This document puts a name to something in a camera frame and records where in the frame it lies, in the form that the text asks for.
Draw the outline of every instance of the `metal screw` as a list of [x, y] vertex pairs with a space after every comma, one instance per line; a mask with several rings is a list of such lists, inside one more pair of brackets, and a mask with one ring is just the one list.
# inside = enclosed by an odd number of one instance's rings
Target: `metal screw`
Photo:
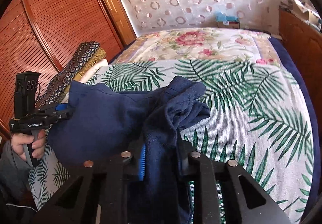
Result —
[[123, 152], [121, 153], [121, 156], [122, 156], [123, 158], [129, 158], [131, 155], [132, 155], [132, 154], [131, 154], [131, 152], [129, 152], [129, 151], [123, 151]]
[[228, 160], [228, 165], [231, 167], [236, 167], [238, 162], [236, 160]]
[[94, 162], [93, 161], [85, 161], [84, 162], [84, 166], [86, 167], [86, 168], [90, 168], [90, 167], [92, 167], [94, 165]]
[[201, 156], [201, 154], [198, 151], [193, 151], [190, 153], [190, 156], [193, 158], [199, 158]]

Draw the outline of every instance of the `navy blue mattress cover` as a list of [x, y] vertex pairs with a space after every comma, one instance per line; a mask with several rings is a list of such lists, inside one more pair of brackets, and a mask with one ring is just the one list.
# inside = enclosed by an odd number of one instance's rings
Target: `navy blue mattress cover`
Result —
[[305, 211], [303, 212], [304, 218], [310, 210], [313, 208], [314, 204], [318, 199], [318, 190], [319, 190], [319, 182], [321, 176], [321, 161], [320, 161], [320, 145], [319, 145], [319, 135], [318, 135], [318, 121], [317, 117], [314, 112], [313, 104], [311, 102], [308, 89], [305, 86], [303, 78], [296, 68], [293, 60], [291, 59], [287, 50], [283, 47], [279, 40], [276, 38], [270, 38], [269, 41], [273, 45], [274, 49], [276, 50], [283, 66], [292, 73], [293, 77], [297, 80], [297, 83], [300, 86], [300, 89], [304, 95], [304, 99], [306, 102], [306, 106], [308, 108], [311, 126], [312, 126], [312, 136], [313, 136], [313, 149], [314, 149], [314, 162], [313, 162], [313, 179], [312, 185], [310, 190], [310, 195], [308, 198], [308, 202], [305, 207]]

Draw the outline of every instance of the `gray sleeve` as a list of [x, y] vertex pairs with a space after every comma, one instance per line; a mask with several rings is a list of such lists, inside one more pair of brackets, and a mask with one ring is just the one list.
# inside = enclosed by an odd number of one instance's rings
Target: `gray sleeve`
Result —
[[0, 183], [3, 185], [1, 191], [4, 197], [7, 197], [6, 191], [8, 191], [15, 199], [21, 199], [27, 190], [30, 169], [31, 167], [14, 151], [11, 154], [10, 141], [7, 141], [0, 158]]

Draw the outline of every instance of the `floral blanket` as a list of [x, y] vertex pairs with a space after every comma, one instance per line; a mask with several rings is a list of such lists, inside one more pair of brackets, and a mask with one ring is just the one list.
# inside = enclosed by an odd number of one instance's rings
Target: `floral blanket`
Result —
[[165, 59], [211, 59], [281, 66], [270, 35], [250, 30], [183, 28], [145, 34], [116, 63]]
[[[195, 42], [204, 43], [200, 38]], [[208, 119], [182, 131], [181, 137], [212, 160], [238, 161], [298, 223], [310, 194], [314, 161], [310, 117], [292, 75], [249, 59], [179, 59], [109, 65], [88, 84], [103, 83], [113, 91], [151, 91], [168, 85], [176, 75], [203, 82], [206, 92], [199, 100], [211, 110]], [[47, 145], [41, 164], [29, 176], [38, 209], [68, 177]], [[217, 189], [225, 223], [220, 184]], [[193, 183], [191, 190], [194, 196]]]

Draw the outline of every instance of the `human hand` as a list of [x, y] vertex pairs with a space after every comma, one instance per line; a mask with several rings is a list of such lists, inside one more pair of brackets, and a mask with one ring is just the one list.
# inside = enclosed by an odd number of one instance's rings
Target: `human hand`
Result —
[[[40, 130], [38, 133], [38, 140], [36, 140], [32, 144], [33, 151], [33, 157], [36, 159], [41, 159], [45, 152], [45, 130]], [[33, 136], [29, 136], [27, 134], [23, 133], [15, 133], [12, 134], [11, 137], [11, 146], [12, 150], [23, 160], [27, 161], [26, 155], [24, 153], [24, 144], [30, 144], [33, 142]]]

